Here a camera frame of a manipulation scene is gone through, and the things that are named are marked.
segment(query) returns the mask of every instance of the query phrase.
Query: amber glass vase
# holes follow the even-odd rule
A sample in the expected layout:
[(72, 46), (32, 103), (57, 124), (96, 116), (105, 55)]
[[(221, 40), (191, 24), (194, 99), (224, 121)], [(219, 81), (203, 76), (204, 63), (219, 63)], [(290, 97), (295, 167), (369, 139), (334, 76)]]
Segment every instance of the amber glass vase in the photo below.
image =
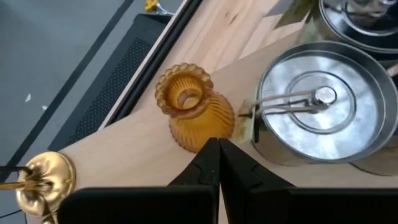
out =
[(184, 149), (199, 152), (209, 138), (230, 138), (234, 112), (223, 95), (213, 91), (204, 69), (194, 64), (174, 65), (159, 79), (155, 97), (170, 116), (170, 131)]

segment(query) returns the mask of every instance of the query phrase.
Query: light wood surface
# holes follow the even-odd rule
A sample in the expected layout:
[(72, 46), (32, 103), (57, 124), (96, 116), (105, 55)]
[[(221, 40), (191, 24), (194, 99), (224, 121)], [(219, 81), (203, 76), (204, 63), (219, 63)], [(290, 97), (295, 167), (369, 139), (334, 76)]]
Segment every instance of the light wood surface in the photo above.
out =
[[(238, 110), (257, 87), (269, 62), (293, 44), (295, 31), (301, 27), (292, 24), (272, 30), (279, 17), (264, 15), (275, 3), (274, 0), (204, 0), (133, 113), (61, 151), (75, 163), (76, 188), (162, 186), (179, 175), (195, 154), (180, 148), (171, 137), (168, 117), (155, 103), (157, 77), (174, 64), (196, 63), (212, 73), (215, 90)], [(283, 37), (286, 38), (269, 45)], [(348, 164), (278, 166), (261, 157), (248, 141), (239, 147), (297, 186), (398, 185), (398, 177), (367, 174)], [(219, 223), (227, 223), (222, 198)]]

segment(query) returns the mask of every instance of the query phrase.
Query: round metal lid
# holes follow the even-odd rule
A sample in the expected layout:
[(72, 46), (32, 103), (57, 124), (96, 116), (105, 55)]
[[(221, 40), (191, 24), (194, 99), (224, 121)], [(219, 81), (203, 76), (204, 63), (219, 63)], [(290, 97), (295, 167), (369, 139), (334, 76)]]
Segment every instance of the round metal lid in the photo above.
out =
[[(353, 52), (366, 60), (350, 55)], [(394, 109), (395, 112), (387, 114), (392, 125), (385, 125), (388, 109), (385, 91), (394, 96), (387, 99), (392, 100), (392, 107), (397, 105), (397, 92), (384, 69), (372, 58), (367, 61), (368, 58), (365, 53), (336, 42), (315, 42), (288, 50), (263, 76), (258, 97), (316, 91), (304, 100), (295, 96), (266, 101), (261, 106), (324, 104), (328, 107), (317, 112), (263, 111), (265, 124), (285, 145), (315, 160), (341, 162), (379, 149), (394, 132), (397, 120)], [(367, 66), (378, 68), (378, 73), (366, 70)], [(375, 75), (387, 82), (381, 85)]]
[(339, 5), (336, 9), (328, 7), (324, 0), (321, 0), (319, 4), (324, 20), (336, 35), (350, 40), (351, 44), (362, 49), (389, 54), (398, 53), (398, 24), (394, 28), (385, 30), (367, 29), (351, 19), (347, 13), (351, 11), (347, 3)]

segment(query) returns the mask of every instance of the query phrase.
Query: gold object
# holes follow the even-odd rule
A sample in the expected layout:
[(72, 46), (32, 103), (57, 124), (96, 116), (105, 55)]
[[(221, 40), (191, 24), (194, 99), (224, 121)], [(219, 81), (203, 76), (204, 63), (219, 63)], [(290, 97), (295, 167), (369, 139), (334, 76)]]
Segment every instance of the gold object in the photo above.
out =
[(170, 131), (184, 149), (199, 152), (209, 138), (230, 138), (234, 111), (223, 95), (213, 91), (204, 69), (183, 63), (168, 69), (156, 85), (155, 98), (170, 116)]
[(45, 152), (32, 158), (19, 172), (17, 183), (0, 184), (0, 190), (16, 189), (21, 210), (44, 222), (57, 223), (56, 212), (76, 184), (75, 167), (58, 152)]

